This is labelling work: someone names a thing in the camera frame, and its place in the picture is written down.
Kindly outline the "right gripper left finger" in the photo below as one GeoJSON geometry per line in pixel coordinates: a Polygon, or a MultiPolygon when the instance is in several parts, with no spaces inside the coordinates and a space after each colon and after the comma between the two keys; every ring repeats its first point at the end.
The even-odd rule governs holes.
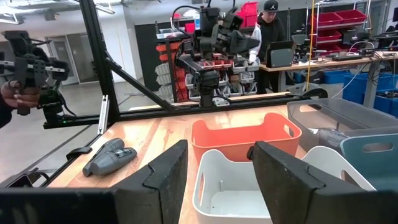
{"type": "Polygon", "coordinates": [[[179,140],[113,185],[118,224],[178,224],[188,169],[188,141],[179,140]]]}

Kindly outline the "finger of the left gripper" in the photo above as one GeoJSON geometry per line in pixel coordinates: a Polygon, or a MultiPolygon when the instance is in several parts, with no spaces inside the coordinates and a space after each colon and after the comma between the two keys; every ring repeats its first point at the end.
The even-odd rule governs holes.
{"type": "Polygon", "coordinates": [[[261,44],[261,35],[253,32],[251,37],[246,37],[238,30],[231,33],[231,54],[245,54],[261,44]]]}

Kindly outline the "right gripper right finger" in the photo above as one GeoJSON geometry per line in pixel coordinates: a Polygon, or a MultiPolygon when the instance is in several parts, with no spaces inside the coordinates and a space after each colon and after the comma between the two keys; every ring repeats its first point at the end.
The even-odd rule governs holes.
{"type": "Polygon", "coordinates": [[[381,198],[266,142],[248,150],[273,224],[382,224],[381,198]]]}

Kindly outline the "white plastic bin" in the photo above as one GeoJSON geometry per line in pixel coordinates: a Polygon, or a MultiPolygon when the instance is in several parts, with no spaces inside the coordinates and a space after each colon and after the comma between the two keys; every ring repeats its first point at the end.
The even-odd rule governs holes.
{"type": "MultiPolygon", "coordinates": [[[[341,180],[353,180],[364,190],[374,190],[342,155],[315,146],[304,162],[341,180]]],[[[257,184],[252,162],[233,162],[216,149],[201,158],[193,192],[199,224],[273,224],[257,184]]]]}

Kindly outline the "person with cap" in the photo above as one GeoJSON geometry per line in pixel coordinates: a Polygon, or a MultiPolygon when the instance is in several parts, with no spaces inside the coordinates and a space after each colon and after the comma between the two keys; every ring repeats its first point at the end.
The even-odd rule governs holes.
{"type": "MultiPolygon", "coordinates": [[[[258,57],[261,63],[266,62],[267,47],[271,42],[281,42],[286,39],[282,21],[277,17],[279,3],[276,0],[267,0],[262,12],[257,17],[257,24],[261,30],[261,47],[258,57]]],[[[267,93],[267,89],[278,92],[279,72],[258,70],[256,73],[257,94],[267,93]]]]}

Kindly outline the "red storage bin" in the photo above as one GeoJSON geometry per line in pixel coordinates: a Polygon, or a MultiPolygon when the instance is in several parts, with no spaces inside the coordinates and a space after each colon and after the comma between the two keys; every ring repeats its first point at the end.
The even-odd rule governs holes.
{"type": "Polygon", "coordinates": [[[242,28],[255,26],[258,15],[257,4],[257,1],[245,2],[240,10],[235,12],[237,16],[243,19],[243,23],[241,24],[242,28]]]}
{"type": "Polygon", "coordinates": [[[338,14],[335,12],[324,12],[315,14],[312,16],[313,19],[313,25],[315,27],[323,27],[323,26],[334,26],[341,24],[343,22],[343,18],[340,17],[338,14]]]}
{"type": "Polygon", "coordinates": [[[357,9],[338,11],[335,14],[342,18],[342,24],[364,22],[367,18],[367,15],[357,9]]]}

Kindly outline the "orange plastic bin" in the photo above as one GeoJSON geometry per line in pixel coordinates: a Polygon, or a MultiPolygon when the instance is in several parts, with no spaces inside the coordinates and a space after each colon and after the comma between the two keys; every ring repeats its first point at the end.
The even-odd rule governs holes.
{"type": "Polygon", "coordinates": [[[192,124],[191,142],[195,159],[216,149],[234,162],[247,162],[247,152],[257,141],[264,141],[294,156],[302,130],[278,113],[267,113],[261,124],[235,128],[210,129],[204,120],[192,124]]]}

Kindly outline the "wooden workbench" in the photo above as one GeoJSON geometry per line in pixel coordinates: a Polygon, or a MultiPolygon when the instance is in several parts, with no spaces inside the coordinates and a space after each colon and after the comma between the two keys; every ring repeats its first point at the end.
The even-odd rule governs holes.
{"type": "Polygon", "coordinates": [[[342,62],[336,62],[332,60],[324,60],[322,62],[312,62],[309,61],[307,63],[302,63],[302,64],[294,64],[288,67],[278,67],[278,68],[269,68],[266,67],[266,65],[260,64],[259,69],[264,70],[267,72],[296,72],[296,71],[302,71],[302,70],[309,70],[309,71],[315,71],[315,70],[322,70],[322,69],[345,69],[346,67],[352,67],[352,66],[357,66],[361,64],[368,64],[368,63],[374,63],[378,62],[381,60],[393,60],[398,58],[398,51],[395,52],[383,52],[383,51],[377,51],[374,53],[373,57],[365,57],[362,59],[357,59],[357,60],[347,60],[347,61],[342,61],[342,62]]]}

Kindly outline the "teal plastic bin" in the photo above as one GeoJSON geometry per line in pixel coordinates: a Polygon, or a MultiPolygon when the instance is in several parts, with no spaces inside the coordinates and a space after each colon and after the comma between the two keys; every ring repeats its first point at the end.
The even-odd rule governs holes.
{"type": "Polygon", "coordinates": [[[398,192],[398,133],[340,142],[343,157],[377,190],[398,192]]]}

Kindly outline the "black table edge clamp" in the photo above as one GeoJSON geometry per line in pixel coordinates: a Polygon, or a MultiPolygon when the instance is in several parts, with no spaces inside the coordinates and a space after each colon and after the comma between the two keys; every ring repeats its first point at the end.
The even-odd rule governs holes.
{"type": "Polygon", "coordinates": [[[67,155],[67,161],[73,160],[79,156],[81,156],[82,154],[88,154],[92,151],[91,147],[85,146],[85,147],[79,147],[76,149],[73,149],[72,151],[70,151],[67,155]]]}

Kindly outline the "grey-brown plastic bin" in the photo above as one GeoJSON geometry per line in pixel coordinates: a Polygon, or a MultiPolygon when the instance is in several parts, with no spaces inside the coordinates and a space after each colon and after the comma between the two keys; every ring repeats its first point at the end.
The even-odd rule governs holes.
{"type": "Polygon", "coordinates": [[[321,146],[310,128],[333,128],[349,138],[398,133],[397,118],[341,98],[289,102],[287,112],[288,119],[302,130],[299,145],[306,152],[321,146]]]}

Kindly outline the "person's hand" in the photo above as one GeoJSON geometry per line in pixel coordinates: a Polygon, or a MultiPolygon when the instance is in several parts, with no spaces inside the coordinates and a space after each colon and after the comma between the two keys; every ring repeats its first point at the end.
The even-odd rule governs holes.
{"type": "Polygon", "coordinates": [[[39,103],[40,89],[37,87],[21,88],[18,81],[8,81],[0,89],[5,104],[16,109],[18,106],[35,108],[39,103]]]}

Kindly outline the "silver frame bracket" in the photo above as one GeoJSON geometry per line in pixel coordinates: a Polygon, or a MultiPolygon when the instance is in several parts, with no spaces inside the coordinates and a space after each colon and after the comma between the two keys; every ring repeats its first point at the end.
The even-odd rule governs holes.
{"type": "Polygon", "coordinates": [[[99,113],[99,120],[98,120],[98,131],[99,135],[104,134],[108,125],[108,113],[109,113],[109,96],[103,95],[101,101],[101,109],[99,113]]]}

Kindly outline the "black aluminium table frame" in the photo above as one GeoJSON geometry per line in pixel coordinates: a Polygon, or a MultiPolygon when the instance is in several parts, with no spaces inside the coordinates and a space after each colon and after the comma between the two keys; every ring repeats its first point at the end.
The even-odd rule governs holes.
{"type": "MultiPolygon", "coordinates": [[[[150,120],[154,123],[160,124],[162,118],[170,119],[180,115],[187,116],[193,114],[203,114],[210,112],[220,112],[229,110],[240,110],[244,108],[256,108],[259,106],[274,106],[288,103],[294,100],[308,100],[311,97],[324,98],[327,93],[320,88],[316,87],[313,90],[301,91],[292,93],[289,91],[279,93],[268,93],[256,96],[243,96],[237,100],[232,101],[231,106],[227,107],[212,107],[201,108],[198,103],[177,103],[176,105],[170,104],[167,101],[159,98],[154,92],[150,91],[144,85],[140,84],[135,78],[125,72],[119,65],[112,60],[106,49],[106,44],[101,34],[100,22],[98,14],[95,9],[94,0],[79,0],[78,1],[85,28],[88,33],[88,40],[91,47],[91,53],[94,56],[95,65],[98,67],[99,84],[103,95],[109,96],[109,113],[108,125],[104,134],[108,132],[114,124],[131,124],[133,121],[150,120]],[[134,111],[120,112],[118,102],[116,99],[116,92],[113,85],[113,75],[116,72],[121,78],[139,90],[141,93],[149,97],[157,104],[157,108],[138,109],[134,111]]],[[[44,128],[64,128],[67,126],[79,126],[86,124],[97,124],[100,114],[77,116],[73,121],[66,123],[53,123],[45,124],[44,128]]],[[[100,138],[102,135],[97,134],[95,139],[100,138]]]]}

